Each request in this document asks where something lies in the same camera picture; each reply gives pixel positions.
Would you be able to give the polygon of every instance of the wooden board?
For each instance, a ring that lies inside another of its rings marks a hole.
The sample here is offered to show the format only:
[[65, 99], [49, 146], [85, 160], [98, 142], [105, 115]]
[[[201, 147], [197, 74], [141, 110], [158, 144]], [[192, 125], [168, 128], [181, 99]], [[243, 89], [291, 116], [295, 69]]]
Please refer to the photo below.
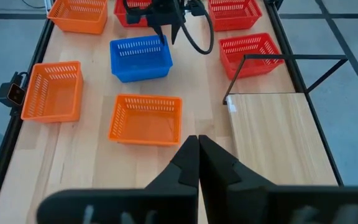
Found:
[[275, 184], [336, 185], [305, 95], [227, 98], [239, 160]]
[[[112, 14], [102, 35], [64, 33], [55, 27], [44, 62], [79, 60], [84, 76], [81, 119], [75, 123], [23, 123], [0, 193], [0, 223], [35, 223], [35, 212], [46, 196], [70, 188], [142, 188], [169, 163], [180, 146], [153, 147], [118, 144], [107, 138], [115, 97], [119, 93], [179, 96], [183, 99], [181, 141], [206, 134], [232, 151], [227, 108], [221, 100], [229, 85], [219, 60], [223, 37], [269, 32], [264, 16], [251, 30], [216, 34], [209, 55], [197, 53], [180, 31], [170, 46], [173, 67], [168, 77], [122, 84], [111, 74], [109, 42], [154, 35], [152, 29], [123, 28]], [[205, 18], [186, 16], [186, 26], [204, 49], [209, 44]], [[163, 27], [170, 39], [170, 26]], [[272, 73], [241, 80], [234, 90], [247, 93], [293, 92], [285, 65]], [[206, 223], [200, 201], [200, 223]]]

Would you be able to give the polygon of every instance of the black metal frame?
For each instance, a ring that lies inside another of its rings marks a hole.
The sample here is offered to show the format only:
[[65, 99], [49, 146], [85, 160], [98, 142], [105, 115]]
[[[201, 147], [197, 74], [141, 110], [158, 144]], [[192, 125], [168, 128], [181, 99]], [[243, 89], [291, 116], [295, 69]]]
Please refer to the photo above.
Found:
[[309, 94], [312, 90], [314, 90], [320, 83], [322, 83], [325, 79], [327, 79], [330, 75], [332, 75], [337, 69], [339, 69], [343, 64], [347, 62], [347, 58], [345, 55], [265, 55], [265, 54], [249, 54], [244, 55], [239, 67], [237, 68], [236, 73], [234, 74], [234, 78], [231, 80], [229, 88], [227, 89], [224, 97], [223, 104], [227, 105], [226, 97], [230, 94], [234, 83], [237, 80], [238, 75], [242, 69], [242, 66], [247, 59], [284, 59], [284, 60], [339, 60], [334, 66], [332, 66], [324, 75], [322, 75], [319, 79], [317, 79], [309, 88], [304, 90], [305, 94]]
[[[315, 0], [315, 1], [318, 3], [319, 7], [321, 8], [321, 10], [323, 12], [322, 14], [282, 14], [282, 19], [326, 19], [330, 28], [333, 30], [334, 35], [338, 39], [341, 47], [344, 49], [346, 58], [349, 59], [351, 65], [353, 66], [353, 68], [356, 71], [356, 74], [358, 75], [358, 62], [357, 62], [356, 58], [354, 57], [353, 53], [350, 51], [349, 46], [344, 41], [344, 38], [341, 35], [341, 33], [339, 32], [339, 29], [336, 27], [336, 24], [333, 22], [333, 19], [339, 19], [339, 18], [358, 19], [358, 14], [330, 14], [328, 12], [328, 10], [325, 8], [325, 6], [321, 0]], [[327, 140], [323, 133], [323, 129], [320, 125], [319, 119], [317, 117], [316, 111], [315, 111], [313, 103], [312, 103], [312, 100], [311, 100], [311, 98], [308, 94], [308, 91], [307, 91], [307, 90], [311, 91], [312, 90], [311, 87], [313, 85], [309, 88], [306, 88], [303, 78], [301, 76], [300, 70], [298, 68], [298, 65], [295, 62], [295, 59], [291, 57], [294, 55], [292, 53], [288, 39], [285, 35], [283, 26], [280, 22], [280, 16], [278, 15], [278, 12], [277, 12], [278, 9], [280, 8], [280, 6], [282, 5], [282, 2], [283, 2], [283, 0], [265, 0], [265, 7], [267, 9], [268, 16], [270, 18], [272, 27], [274, 29], [276, 38], [277, 38], [279, 46], [280, 46], [280, 49], [282, 51], [282, 54], [283, 54], [282, 57], [284, 59], [285, 59], [285, 57], [287, 58], [285, 63], [287, 65], [287, 69], [289, 71], [291, 80], [293, 82], [294, 89], [297, 93], [305, 93], [306, 100], [307, 100], [310, 110], [311, 110], [311, 114], [316, 122], [317, 129], [321, 136], [324, 148], [327, 152], [329, 161], [330, 161], [331, 166], [334, 170], [336, 180], [339, 185], [343, 185], [341, 176], [339, 175], [339, 172], [337, 170], [336, 164], [333, 159], [333, 155], [331, 154], [331, 150], [329, 149]], [[34, 16], [13, 15], [12, 16], [12, 15], [0, 14], [0, 19], [36, 19], [36, 18], [39, 18], [38, 15], [34, 15]], [[31, 63], [30, 63], [29, 69], [28, 69], [29, 74], [31, 74], [32, 66], [35, 63], [42, 62], [48, 42], [49, 42], [50, 34], [52, 33], [52, 29], [53, 29], [53, 23], [50, 21], [46, 21], [44, 29], [43, 29], [41, 37], [40, 37], [40, 40], [37, 44], [37, 48], [35, 50], [33, 59], [31, 60]], [[338, 69], [342, 65], [342, 63], [344, 63], [344, 60], [347, 60], [345, 58], [342, 58], [342, 55], [336, 55], [336, 56], [338, 56], [337, 59], [340, 60], [336, 64], [337, 68], [334, 66], [333, 68], [331, 68], [329, 70], [331, 72], [328, 71], [321, 78], [319, 78], [319, 80], [315, 82], [315, 84], [316, 84], [315, 87], [318, 86], [318, 84], [320, 84], [322, 81], [324, 81], [328, 76], [330, 76], [330, 74], [332, 74], [336, 69]], [[2, 183], [3, 183], [4, 177], [7, 172], [9, 162], [12, 157], [13, 150], [16, 145], [17, 137], [19, 135], [21, 126], [22, 126], [22, 120], [20, 119], [20, 111], [12, 110], [11, 111], [11, 120], [8, 124], [7, 130], [6, 130], [6, 133], [5, 133], [4, 139], [1, 144], [1, 148], [0, 148], [0, 189], [2, 187]]]

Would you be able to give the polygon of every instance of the basket rim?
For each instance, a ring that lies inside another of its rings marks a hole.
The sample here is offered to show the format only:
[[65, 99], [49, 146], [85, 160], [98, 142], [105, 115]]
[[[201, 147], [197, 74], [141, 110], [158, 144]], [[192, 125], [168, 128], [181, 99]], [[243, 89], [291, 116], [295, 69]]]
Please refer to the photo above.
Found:
[[111, 137], [111, 133], [112, 133], [112, 127], [113, 127], [113, 121], [114, 121], [114, 117], [116, 115], [116, 111], [117, 111], [117, 105], [118, 105], [118, 99], [125, 97], [125, 96], [132, 96], [132, 97], [137, 97], [137, 98], [163, 98], [163, 99], [167, 99], [167, 100], [177, 100], [179, 103], [179, 118], [178, 118], [178, 125], [179, 127], [181, 127], [181, 115], [182, 115], [182, 107], [183, 107], [183, 100], [182, 98], [180, 98], [179, 96], [162, 96], [162, 95], [140, 95], [140, 94], [127, 94], [127, 93], [122, 93], [122, 94], [117, 94], [116, 96], [116, 102], [114, 102], [114, 109], [112, 110], [111, 113], [111, 118], [110, 118], [110, 127], [109, 127], [109, 132], [108, 132], [108, 139], [111, 141], [117, 141], [117, 142], [121, 142], [121, 143], [129, 143], [129, 144], [146, 144], [146, 145], [160, 145], [160, 146], [174, 146], [180, 143], [180, 138], [181, 138], [181, 131], [179, 129], [178, 132], [178, 140], [177, 141], [166, 141], [166, 142], [162, 142], [162, 141], [146, 141], [146, 140], [131, 140], [131, 139], [120, 139], [120, 138], [115, 138], [115, 137]]
[[[86, 19], [67, 19], [67, 18], [61, 18], [61, 17], [55, 17], [55, 16], [51, 16], [52, 12], [55, 12], [55, 8], [57, 7], [57, 3], [58, 2], [61, 2], [63, 0], [56, 0], [55, 3], [53, 4], [52, 8], [50, 9], [50, 11], [48, 12], [48, 15], [47, 15], [47, 19], [50, 19], [50, 20], [58, 20], [58, 21], [77, 21], [77, 22], [91, 22], [91, 23], [99, 23], [101, 22], [102, 20], [102, 13], [100, 13], [99, 15], [99, 18], [97, 21], [89, 21], [89, 20], [86, 20]], [[103, 0], [104, 3], [103, 3], [103, 8], [102, 8], [102, 12], [104, 10], [106, 10], [107, 6], [108, 6], [108, 0]]]
[[219, 45], [222, 45], [223, 42], [228, 41], [228, 40], [243, 39], [244, 37], [252, 38], [252, 37], [263, 37], [263, 36], [267, 36], [269, 38], [269, 40], [271, 40], [274, 43], [272, 37], [270, 36], [270, 34], [268, 32], [260, 32], [260, 33], [256, 33], [256, 34], [240, 35], [240, 36], [228, 37], [228, 38], [220, 39], [219, 40]]
[[[29, 97], [29, 93], [31, 93], [31, 91], [29, 90], [32, 90], [32, 79], [34, 77], [34, 68], [35, 67], [43, 67], [44, 65], [56, 65], [56, 64], [60, 64], [60, 65], [64, 65], [66, 63], [76, 63], [77, 66], [78, 66], [78, 70], [77, 70], [77, 73], [78, 72], [81, 72], [81, 62], [80, 61], [67, 61], [67, 62], [55, 62], [55, 63], [36, 63], [33, 68], [32, 68], [32, 71], [31, 71], [31, 76], [30, 76], [30, 80], [29, 80], [29, 86], [27, 87], [26, 91], [25, 91], [25, 98], [24, 98], [24, 104], [23, 104], [23, 110], [22, 110], [22, 113], [21, 113], [21, 119], [22, 120], [38, 120], [38, 119], [45, 119], [45, 118], [61, 118], [61, 117], [66, 117], [66, 116], [73, 116], [76, 111], [75, 111], [75, 108], [76, 108], [76, 101], [74, 101], [74, 104], [73, 104], [73, 109], [70, 113], [65, 113], [65, 114], [55, 114], [55, 115], [46, 115], [46, 116], [26, 116], [24, 114], [24, 111], [25, 109], [28, 107], [27, 106], [27, 98]], [[79, 91], [79, 81], [80, 79], [77, 78], [76, 79], [76, 82], [75, 82], [75, 88], [74, 88], [74, 94], [77, 95], [78, 91]]]
[[251, 18], [255, 18], [255, 19], [259, 19], [263, 16], [263, 13], [262, 13], [262, 10], [260, 10], [260, 7], [258, 5], [258, 3], [255, 1], [255, 0], [249, 0], [249, 1], [252, 1], [254, 4], [255, 4], [255, 10], [257, 11], [257, 15], [256, 16], [236, 16], [236, 17], [228, 17], [228, 18], [221, 18], [221, 19], [217, 19], [215, 17], [215, 12], [216, 11], [213, 11], [212, 10], [212, 4], [211, 4], [211, 0], [208, 0], [208, 12], [209, 12], [209, 16], [213, 16], [213, 19], [214, 20], [218, 20], [218, 21], [221, 21], [221, 20], [226, 20], [226, 19], [251, 19]]

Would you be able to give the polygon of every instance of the red basket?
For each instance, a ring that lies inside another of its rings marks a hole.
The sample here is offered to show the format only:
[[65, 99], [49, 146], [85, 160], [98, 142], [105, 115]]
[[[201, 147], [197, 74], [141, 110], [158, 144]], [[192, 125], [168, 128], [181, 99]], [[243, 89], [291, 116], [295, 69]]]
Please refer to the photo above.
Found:
[[[219, 41], [219, 51], [229, 79], [234, 78], [245, 54], [280, 54], [267, 33], [222, 39]], [[283, 62], [282, 59], [247, 59], [238, 78], [269, 73]]]
[[262, 16], [255, 0], [208, 0], [215, 31], [250, 29]]
[[[146, 8], [152, 1], [151, 0], [127, 0], [129, 7], [139, 7], [141, 9]], [[114, 14], [117, 16], [119, 22], [123, 27], [147, 27], [147, 21], [145, 17], [140, 19], [138, 24], [128, 24], [126, 20], [126, 10], [122, 0], [116, 1], [114, 7]]]

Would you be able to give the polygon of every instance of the orange basket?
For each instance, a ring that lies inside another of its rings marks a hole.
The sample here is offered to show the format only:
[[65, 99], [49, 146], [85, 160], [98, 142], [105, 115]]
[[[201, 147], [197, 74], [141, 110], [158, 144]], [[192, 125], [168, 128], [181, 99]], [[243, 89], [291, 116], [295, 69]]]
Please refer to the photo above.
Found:
[[[139, 7], [141, 9], [146, 8], [152, 0], [127, 0], [129, 7]], [[116, 0], [116, 5], [114, 7], [114, 14], [117, 16], [119, 22], [123, 27], [147, 27], [146, 17], [140, 18], [139, 23], [137, 24], [128, 24], [126, 19], [126, 10], [124, 8], [124, 3], [122, 0]]]
[[22, 119], [42, 123], [79, 120], [82, 87], [80, 62], [35, 64]]
[[180, 143], [181, 98], [118, 95], [109, 139], [121, 143], [172, 146]]
[[107, 0], [56, 0], [48, 19], [62, 31], [101, 34], [107, 21]]

